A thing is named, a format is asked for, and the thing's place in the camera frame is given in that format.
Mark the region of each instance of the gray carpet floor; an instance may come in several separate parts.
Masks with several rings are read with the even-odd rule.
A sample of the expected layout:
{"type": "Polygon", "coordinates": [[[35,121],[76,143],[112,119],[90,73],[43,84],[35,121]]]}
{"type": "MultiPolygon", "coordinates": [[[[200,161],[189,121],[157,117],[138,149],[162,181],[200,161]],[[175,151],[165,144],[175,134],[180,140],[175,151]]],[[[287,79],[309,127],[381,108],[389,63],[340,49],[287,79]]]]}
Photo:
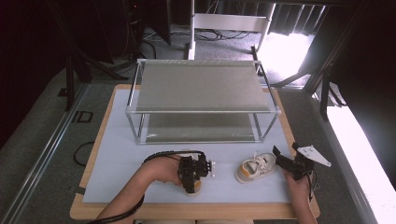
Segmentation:
{"type": "MultiPolygon", "coordinates": [[[[241,40],[197,41],[196,60],[252,60],[250,47],[259,39],[248,35],[241,40]]],[[[172,46],[163,41],[151,41],[157,51],[157,59],[185,59],[187,36],[173,36],[172,46]]],[[[142,52],[153,58],[152,47],[144,44],[142,52]]],[[[123,73],[132,77],[134,69],[123,73]]],[[[73,160],[75,150],[84,143],[94,141],[114,87],[128,81],[117,81],[93,71],[94,80],[78,104],[78,111],[92,112],[91,122],[70,121],[60,144],[56,147],[45,173],[19,216],[18,223],[84,223],[69,216],[74,200],[73,188],[78,186],[84,167],[73,160]]],[[[17,196],[24,178],[48,143],[58,122],[65,116],[65,102],[58,97],[65,87],[64,71],[58,74],[37,99],[35,106],[0,151],[0,217],[17,196]]],[[[280,90],[282,105],[295,140],[301,145],[314,145],[332,162],[332,168],[317,166],[320,188],[315,191],[321,211],[318,223],[362,223],[343,178],[331,144],[317,119],[312,98],[303,91],[280,90]]],[[[78,154],[80,161],[88,159],[92,145],[78,154]]],[[[255,220],[256,224],[296,223],[295,220],[255,220]]]]}

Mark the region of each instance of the person's arm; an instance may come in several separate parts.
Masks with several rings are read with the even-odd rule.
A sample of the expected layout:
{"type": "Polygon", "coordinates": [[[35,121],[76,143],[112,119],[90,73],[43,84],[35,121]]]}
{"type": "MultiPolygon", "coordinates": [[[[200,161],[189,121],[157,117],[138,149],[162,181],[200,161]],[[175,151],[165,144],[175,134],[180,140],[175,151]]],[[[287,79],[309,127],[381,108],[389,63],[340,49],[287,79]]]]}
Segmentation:
{"type": "Polygon", "coordinates": [[[309,202],[309,182],[304,176],[303,178],[295,181],[291,173],[283,171],[286,182],[289,186],[289,192],[291,197],[291,206],[296,213],[299,224],[311,224],[317,223],[317,220],[312,213],[310,202],[309,202]]]}
{"type": "MultiPolygon", "coordinates": [[[[145,162],[97,219],[117,216],[131,210],[143,197],[149,185],[156,180],[182,186],[177,175],[178,164],[179,156],[159,157],[145,162]]],[[[134,215],[131,215],[114,223],[132,223],[133,220],[134,215]]]]}

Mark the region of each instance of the wooden table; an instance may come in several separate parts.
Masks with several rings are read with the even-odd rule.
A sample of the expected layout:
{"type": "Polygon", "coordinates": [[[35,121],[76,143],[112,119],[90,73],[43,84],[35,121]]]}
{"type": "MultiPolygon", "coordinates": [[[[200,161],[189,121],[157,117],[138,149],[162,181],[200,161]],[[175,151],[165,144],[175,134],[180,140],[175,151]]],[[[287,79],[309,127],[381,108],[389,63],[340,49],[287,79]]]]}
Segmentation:
{"type": "MultiPolygon", "coordinates": [[[[116,86],[108,104],[102,125],[93,145],[79,186],[87,188],[99,146],[110,116],[116,90],[129,90],[131,85],[116,86]]],[[[275,98],[282,113],[279,120],[286,136],[288,146],[294,141],[285,110],[279,96],[274,91],[275,98]]],[[[95,219],[106,207],[106,203],[84,203],[83,195],[76,194],[70,209],[70,217],[79,220],[95,219]]],[[[320,214],[318,203],[314,197],[311,208],[315,217],[320,214]]],[[[143,203],[135,214],[136,219],[293,219],[296,218],[290,203],[143,203]]]]}

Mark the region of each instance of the shoe lace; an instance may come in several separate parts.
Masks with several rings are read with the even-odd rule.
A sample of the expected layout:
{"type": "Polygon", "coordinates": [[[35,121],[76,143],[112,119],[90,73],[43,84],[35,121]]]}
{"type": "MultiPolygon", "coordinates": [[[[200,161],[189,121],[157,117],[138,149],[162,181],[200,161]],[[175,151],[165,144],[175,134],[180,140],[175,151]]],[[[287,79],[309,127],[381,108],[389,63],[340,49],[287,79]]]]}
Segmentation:
{"type": "Polygon", "coordinates": [[[256,155],[257,152],[255,152],[253,156],[254,161],[260,166],[260,169],[265,169],[265,167],[268,165],[268,161],[264,157],[258,157],[256,155]]]}

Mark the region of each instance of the person's right arm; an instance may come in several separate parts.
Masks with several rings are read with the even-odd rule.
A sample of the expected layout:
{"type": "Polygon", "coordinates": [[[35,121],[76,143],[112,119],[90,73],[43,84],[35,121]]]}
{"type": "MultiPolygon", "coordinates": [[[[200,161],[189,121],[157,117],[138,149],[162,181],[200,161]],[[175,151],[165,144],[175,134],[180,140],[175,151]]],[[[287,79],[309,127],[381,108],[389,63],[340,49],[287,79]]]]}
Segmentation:
{"type": "Polygon", "coordinates": [[[289,186],[291,206],[296,213],[299,224],[316,224],[317,220],[312,213],[309,202],[308,179],[304,177],[295,181],[291,173],[284,170],[283,174],[289,186]]]}

